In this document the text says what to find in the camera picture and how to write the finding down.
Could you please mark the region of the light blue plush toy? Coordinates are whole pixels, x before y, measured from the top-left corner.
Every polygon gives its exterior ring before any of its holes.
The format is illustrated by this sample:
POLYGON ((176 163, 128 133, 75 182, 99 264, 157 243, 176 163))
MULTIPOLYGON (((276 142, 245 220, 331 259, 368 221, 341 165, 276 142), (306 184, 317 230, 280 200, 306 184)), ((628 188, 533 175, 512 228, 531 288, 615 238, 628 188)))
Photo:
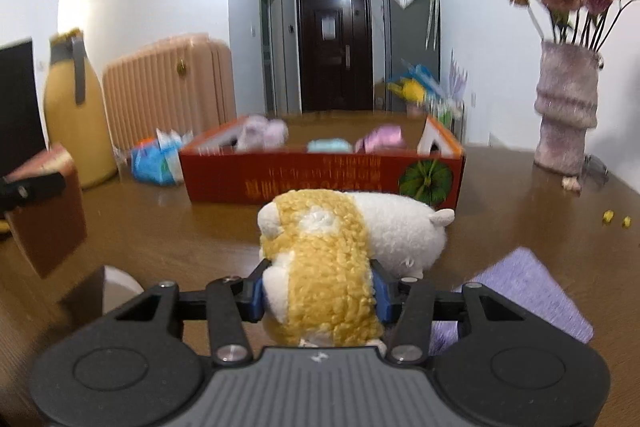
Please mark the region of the light blue plush toy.
POLYGON ((350 154, 354 151, 352 144, 344 139, 318 139, 307 144, 308 153, 350 154))

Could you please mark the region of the yellow blue bags pile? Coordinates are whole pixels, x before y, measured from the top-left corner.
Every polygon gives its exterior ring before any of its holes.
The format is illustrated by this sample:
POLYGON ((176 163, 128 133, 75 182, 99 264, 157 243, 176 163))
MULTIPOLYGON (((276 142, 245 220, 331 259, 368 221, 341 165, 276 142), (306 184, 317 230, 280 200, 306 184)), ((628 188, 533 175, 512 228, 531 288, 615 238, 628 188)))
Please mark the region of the yellow blue bags pile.
POLYGON ((445 98, 445 90, 426 66, 412 65, 406 61, 402 64, 405 72, 386 81, 388 92, 409 104, 422 106, 430 100, 442 101, 445 98))

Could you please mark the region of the purple linen drawstring bag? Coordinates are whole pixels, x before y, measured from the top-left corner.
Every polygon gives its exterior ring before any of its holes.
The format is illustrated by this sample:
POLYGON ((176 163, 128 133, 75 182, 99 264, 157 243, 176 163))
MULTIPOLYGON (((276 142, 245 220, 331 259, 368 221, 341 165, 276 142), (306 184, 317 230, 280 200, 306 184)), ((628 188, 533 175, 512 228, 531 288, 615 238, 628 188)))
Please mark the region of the purple linen drawstring bag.
POLYGON ((593 326, 580 313, 533 251, 518 247, 472 278, 536 314, 583 343, 593 338, 593 326))

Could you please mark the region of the lilac towel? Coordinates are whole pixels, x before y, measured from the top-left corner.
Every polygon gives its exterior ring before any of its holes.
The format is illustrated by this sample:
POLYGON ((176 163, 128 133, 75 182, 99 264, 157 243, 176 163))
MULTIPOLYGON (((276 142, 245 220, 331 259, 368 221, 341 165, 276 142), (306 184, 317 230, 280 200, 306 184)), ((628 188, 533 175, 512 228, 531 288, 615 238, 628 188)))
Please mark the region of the lilac towel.
POLYGON ((283 120, 254 115, 244 122, 235 150, 275 150, 282 147, 287 139, 288 126, 283 120))

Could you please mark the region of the fallen rose petal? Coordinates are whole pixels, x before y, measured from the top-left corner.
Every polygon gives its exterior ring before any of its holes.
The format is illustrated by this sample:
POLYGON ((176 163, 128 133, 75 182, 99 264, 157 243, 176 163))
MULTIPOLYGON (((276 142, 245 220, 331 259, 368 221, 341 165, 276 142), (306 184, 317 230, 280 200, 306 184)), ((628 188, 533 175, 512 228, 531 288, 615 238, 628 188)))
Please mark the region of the fallen rose petal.
POLYGON ((580 193, 582 184, 580 184, 578 176, 564 176, 561 182, 562 189, 567 192, 580 193))

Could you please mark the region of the pink satin drawstring pouch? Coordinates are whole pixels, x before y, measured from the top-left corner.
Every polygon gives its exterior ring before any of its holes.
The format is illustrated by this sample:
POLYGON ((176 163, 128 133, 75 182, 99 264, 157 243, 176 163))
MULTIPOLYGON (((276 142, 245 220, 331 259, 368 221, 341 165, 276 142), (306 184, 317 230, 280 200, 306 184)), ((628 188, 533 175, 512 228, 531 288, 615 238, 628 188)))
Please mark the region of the pink satin drawstring pouch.
POLYGON ((398 124, 383 124, 358 140, 354 151, 372 154, 380 150, 402 150, 405 147, 406 142, 401 127, 398 124))

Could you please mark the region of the yellow white plush hamster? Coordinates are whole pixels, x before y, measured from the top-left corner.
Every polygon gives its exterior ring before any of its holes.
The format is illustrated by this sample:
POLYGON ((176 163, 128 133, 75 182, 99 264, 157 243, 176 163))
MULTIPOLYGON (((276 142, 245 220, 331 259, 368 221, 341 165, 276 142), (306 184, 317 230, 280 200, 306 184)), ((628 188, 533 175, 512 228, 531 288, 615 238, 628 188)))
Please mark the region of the yellow white plush hamster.
POLYGON ((386 350, 372 262, 395 279, 420 279, 447 243, 454 210, 407 196, 289 191, 257 213, 266 329, 291 347, 386 350))

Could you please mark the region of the red orange cardboard box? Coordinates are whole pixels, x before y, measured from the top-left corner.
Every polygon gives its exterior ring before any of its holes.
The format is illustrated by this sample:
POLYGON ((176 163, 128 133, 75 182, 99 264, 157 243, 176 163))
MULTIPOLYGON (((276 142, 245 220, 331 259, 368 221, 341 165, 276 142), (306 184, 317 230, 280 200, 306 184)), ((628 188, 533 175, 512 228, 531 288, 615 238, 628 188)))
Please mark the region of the red orange cardboard box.
POLYGON ((400 194, 436 209, 457 206, 465 151, 430 116, 386 112, 307 113, 286 118, 288 141, 277 150, 239 152, 232 143, 246 124, 239 118, 207 131, 180 150, 192 202, 258 205, 291 190, 326 188, 400 194), (311 152, 309 142, 350 144, 383 126, 396 126, 404 144, 386 150, 311 152))

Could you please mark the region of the white wedge makeup sponge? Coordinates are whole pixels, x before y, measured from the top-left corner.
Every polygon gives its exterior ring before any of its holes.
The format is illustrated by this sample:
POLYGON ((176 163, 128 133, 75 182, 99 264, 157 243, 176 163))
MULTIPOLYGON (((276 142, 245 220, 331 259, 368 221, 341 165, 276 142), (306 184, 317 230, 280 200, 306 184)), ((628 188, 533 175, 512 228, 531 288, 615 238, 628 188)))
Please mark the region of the white wedge makeup sponge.
POLYGON ((129 273, 111 265, 103 271, 102 314, 105 315, 144 293, 142 285, 129 273))

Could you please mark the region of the eyeglasses on table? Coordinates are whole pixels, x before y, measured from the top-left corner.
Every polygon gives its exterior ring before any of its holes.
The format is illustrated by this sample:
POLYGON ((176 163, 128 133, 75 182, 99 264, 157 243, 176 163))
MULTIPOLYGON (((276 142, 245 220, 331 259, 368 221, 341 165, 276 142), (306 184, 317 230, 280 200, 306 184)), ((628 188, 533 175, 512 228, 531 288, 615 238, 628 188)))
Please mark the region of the eyeglasses on table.
POLYGON ((594 155, 586 155, 582 164, 582 176, 585 179, 592 180, 594 183, 604 185, 610 179, 610 172, 600 158, 594 155))

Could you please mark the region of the black paper shopping bag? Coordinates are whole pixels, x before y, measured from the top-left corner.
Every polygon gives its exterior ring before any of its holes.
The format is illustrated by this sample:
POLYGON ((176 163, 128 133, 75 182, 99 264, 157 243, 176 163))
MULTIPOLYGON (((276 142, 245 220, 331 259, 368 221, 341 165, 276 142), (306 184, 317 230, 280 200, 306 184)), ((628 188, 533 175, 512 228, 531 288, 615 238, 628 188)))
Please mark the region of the black paper shopping bag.
POLYGON ((6 176, 47 147, 38 106, 32 40, 0 52, 0 174, 6 176))

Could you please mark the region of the blue plastic wipes bag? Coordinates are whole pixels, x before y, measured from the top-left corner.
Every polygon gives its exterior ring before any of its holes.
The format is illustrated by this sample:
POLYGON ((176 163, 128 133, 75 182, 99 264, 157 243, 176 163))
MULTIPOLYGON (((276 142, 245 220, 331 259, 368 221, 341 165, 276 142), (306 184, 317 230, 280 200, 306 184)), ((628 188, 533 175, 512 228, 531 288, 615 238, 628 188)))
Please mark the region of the blue plastic wipes bag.
POLYGON ((158 186, 183 184, 179 152, 193 140, 193 132, 155 130, 154 138, 141 141, 130 152, 131 174, 138 182, 158 186))

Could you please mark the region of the brown yellow scouring sponge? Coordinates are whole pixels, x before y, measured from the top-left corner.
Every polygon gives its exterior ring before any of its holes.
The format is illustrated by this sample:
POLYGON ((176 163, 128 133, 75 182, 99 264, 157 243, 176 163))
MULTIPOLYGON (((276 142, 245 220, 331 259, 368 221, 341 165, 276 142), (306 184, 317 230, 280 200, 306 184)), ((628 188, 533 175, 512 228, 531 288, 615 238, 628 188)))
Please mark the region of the brown yellow scouring sponge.
POLYGON ((44 202, 2 212, 18 248, 32 269, 48 277, 87 237, 82 193, 74 160, 66 148, 54 144, 30 158, 3 179, 16 181, 59 172, 66 187, 44 202))

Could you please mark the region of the yellow thermos jug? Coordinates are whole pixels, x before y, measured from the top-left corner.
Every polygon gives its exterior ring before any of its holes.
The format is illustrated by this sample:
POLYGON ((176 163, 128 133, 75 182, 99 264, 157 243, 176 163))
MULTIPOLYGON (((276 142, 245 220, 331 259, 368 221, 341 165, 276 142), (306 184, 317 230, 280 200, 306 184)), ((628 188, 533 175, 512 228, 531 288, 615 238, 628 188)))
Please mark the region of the yellow thermos jug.
POLYGON ((49 140, 70 153, 81 187, 94 187, 115 176, 103 92, 78 28, 50 38, 43 113, 49 140))

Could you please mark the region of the grey refrigerator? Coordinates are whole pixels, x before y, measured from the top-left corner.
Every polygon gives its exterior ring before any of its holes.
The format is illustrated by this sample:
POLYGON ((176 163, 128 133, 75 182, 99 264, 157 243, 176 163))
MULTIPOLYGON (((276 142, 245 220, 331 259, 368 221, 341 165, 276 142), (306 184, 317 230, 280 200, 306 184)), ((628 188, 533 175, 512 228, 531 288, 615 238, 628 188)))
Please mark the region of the grey refrigerator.
POLYGON ((399 80, 409 66, 440 77, 440 1, 384 0, 385 80, 399 80))

